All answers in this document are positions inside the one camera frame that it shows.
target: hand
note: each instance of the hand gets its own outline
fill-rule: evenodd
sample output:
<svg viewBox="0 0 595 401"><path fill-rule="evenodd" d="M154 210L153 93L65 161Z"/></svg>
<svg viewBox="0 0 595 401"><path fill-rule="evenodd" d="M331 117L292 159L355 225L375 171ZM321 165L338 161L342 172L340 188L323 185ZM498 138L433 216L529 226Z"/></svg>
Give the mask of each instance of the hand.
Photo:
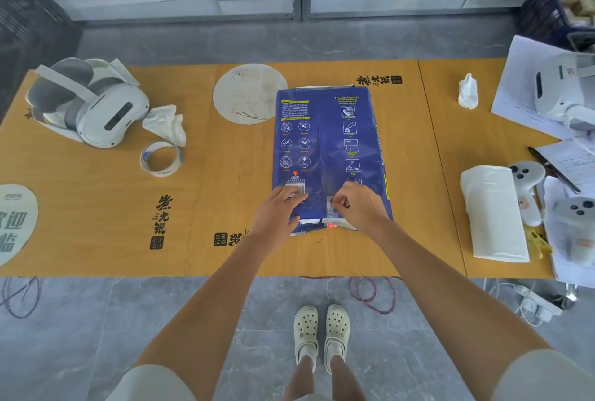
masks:
<svg viewBox="0 0 595 401"><path fill-rule="evenodd" d="M308 197L308 194L299 193L297 186L278 186L262 203L250 228L248 236L256 237L267 253L274 251L298 226L299 217L294 217L291 222L289 216L293 209Z"/></svg>
<svg viewBox="0 0 595 401"><path fill-rule="evenodd" d="M370 188L346 181L334 195L331 205L349 224L370 236L378 223L388 219L382 198Z"/></svg>

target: foot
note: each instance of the foot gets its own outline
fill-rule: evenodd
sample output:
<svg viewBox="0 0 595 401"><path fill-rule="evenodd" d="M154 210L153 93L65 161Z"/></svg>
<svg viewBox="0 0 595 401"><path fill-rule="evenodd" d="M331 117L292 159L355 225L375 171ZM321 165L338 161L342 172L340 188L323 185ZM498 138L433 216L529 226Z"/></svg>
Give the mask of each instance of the foot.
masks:
<svg viewBox="0 0 595 401"><path fill-rule="evenodd" d="M316 357L318 356L317 331L318 311L316 307L311 305L302 307L293 321L296 365L299 365L301 359L310 358L312 360L312 372L316 369Z"/></svg>
<svg viewBox="0 0 595 401"><path fill-rule="evenodd" d="M336 356L345 360L347 355L347 342L351 330L347 311L340 305L332 304L327 310L325 328L327 337L324 340L324 368L331 374L331 359Z"/></svg>

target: sock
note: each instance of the sock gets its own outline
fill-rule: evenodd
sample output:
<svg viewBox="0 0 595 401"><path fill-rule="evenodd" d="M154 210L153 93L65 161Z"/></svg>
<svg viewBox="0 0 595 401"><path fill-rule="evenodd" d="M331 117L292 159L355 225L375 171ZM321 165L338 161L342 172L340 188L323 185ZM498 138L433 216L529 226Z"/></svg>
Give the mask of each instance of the sock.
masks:
<svg viewBox="0 0 595 401"><path fill-rule="evenodd" d="M316 348L311 343L303 345L297 353L297 362L301 362L304 356L309 356L313 361L312 372L316 369Z"/></svg>
<svg viewBox="0 0 595 401"><path fill-rule="evenodd" d="M337 342L330 342L327 348L327 367L331 368L331 359L333 356L339 356L345 360L343 356L343 348Z"/></svg>

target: black crate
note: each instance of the black crate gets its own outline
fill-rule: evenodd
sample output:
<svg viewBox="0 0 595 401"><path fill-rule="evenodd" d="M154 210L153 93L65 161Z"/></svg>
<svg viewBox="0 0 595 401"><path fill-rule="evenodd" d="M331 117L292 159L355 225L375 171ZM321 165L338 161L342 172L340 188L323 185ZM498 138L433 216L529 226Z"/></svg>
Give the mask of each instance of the black crate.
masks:
<svg viewBox="0 0 595 401"><path fill-rule="evenodd" d="M560 0L525 0L516 19L520 34L539 42L573 51L595 44L595 28L570 25Z"/></svg>
<svg viewBox="0 0 595 401"><path fill-rule="evenodd" d="M53 0L0 0L0 121L27 70L75 55L82 32Z"/></svg>

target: tiled floor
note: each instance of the tiled floor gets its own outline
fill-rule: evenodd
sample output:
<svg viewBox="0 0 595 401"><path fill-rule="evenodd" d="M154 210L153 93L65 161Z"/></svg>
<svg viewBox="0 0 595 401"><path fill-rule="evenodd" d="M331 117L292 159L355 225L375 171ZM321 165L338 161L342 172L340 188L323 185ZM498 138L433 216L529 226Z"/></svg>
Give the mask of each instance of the tiled floor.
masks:
<svg viewBox="0 0 595 401"><path fill-rule="evenodd" d="M513 34L508 16L111 27L88 29L78 55L118 57L128 65L496 58L506 56ZM204 280L43 280L41 301L29 318L17 320L0 309L0 399L104 400ZM294 313L311 303L323 315L332 302L346 307L351 316L347 363L369 401L471 399L402 282L394 280L398 302L386 316L350 298L347 284L346 278L257 278L215 399L279 399L295 366ZM388 285L382 279L377 284L379 306L390 306ZM542 293L556 286L538 288ZM508 287L500 297L517 306ZM595 372L594 320L595 292L581 290L575 309L538 331L578 365ZM320 358L315 380L320 392L330 394Z"/></svg>

